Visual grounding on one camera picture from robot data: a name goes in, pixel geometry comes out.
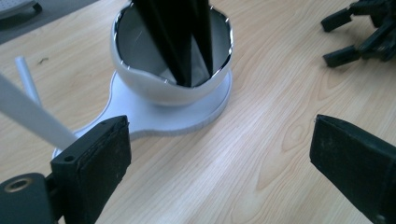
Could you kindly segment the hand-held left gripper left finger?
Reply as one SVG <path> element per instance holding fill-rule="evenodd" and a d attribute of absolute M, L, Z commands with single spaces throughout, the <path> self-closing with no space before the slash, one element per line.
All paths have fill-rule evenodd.
<path fill-rule="evenodd" d="M 94 224 L 121 182 L 132 153 L 125 116 L 106 119 L 50 162 L 67 224 Z"/>

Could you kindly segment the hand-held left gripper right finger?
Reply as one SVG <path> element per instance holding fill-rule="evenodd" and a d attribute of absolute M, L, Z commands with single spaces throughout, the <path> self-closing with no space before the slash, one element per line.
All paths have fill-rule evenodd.
<path fill-rule="evenodd" d="M 318 115 L 309 157 L 374 224 L 396 224 L 396 147 L 341 119 Z"/>

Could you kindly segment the white stand with pole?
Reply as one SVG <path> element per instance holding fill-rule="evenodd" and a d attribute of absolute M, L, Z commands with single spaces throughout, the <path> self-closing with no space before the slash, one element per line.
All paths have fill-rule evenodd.
<path fill-rule="evenodd" d="M 222 113 L 230 98 L 233 74 L 229 68 L 225 68 L 223 73 L 224 79 L 210 94 L 193 104 L 181 106 L 151 104 L 133 93 L 115 73 L 104 110 L 91 123 L 74 132 L 41 107 L 37 94 L 22 92 L 0 74 L 0 112 L 53 145 L 52 156 L 57 157 L 96 124 L 120 115 L 128 117 L 132 140 L 202 129 Z"/>

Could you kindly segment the grey stand foot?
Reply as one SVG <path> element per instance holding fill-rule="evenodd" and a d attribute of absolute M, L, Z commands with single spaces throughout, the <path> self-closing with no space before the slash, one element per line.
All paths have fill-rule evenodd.
<path fill-rule="evenodd" d="M 18 15 L 28 9 L 41 12 L 42 6 L 36 0 L 0 0 L 0 20 Z"/>

